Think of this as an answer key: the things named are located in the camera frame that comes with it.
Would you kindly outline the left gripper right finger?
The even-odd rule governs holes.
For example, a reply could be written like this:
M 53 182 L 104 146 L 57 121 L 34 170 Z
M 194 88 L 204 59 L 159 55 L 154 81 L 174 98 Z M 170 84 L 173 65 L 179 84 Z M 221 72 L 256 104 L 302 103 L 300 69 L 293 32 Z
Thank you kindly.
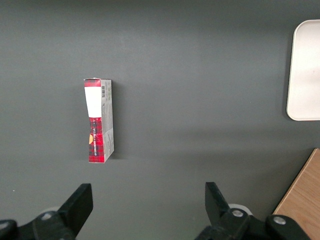
M 215 182 L 205 183 L 205 210 L 211 225 L 197 240 L 308 240 L 292 218 L 269 215 L 261 221 L 238 207 L 230 207 Z

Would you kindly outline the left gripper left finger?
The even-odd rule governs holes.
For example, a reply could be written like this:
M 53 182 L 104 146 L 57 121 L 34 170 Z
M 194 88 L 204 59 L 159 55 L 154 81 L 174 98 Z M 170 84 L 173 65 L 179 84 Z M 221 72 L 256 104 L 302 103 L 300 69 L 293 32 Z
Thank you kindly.
M 57 210 L 47 210 L 25 225 L 0 221 L 2 240 L 75 240 L 93 210 L 92 185 L 81 184 Z

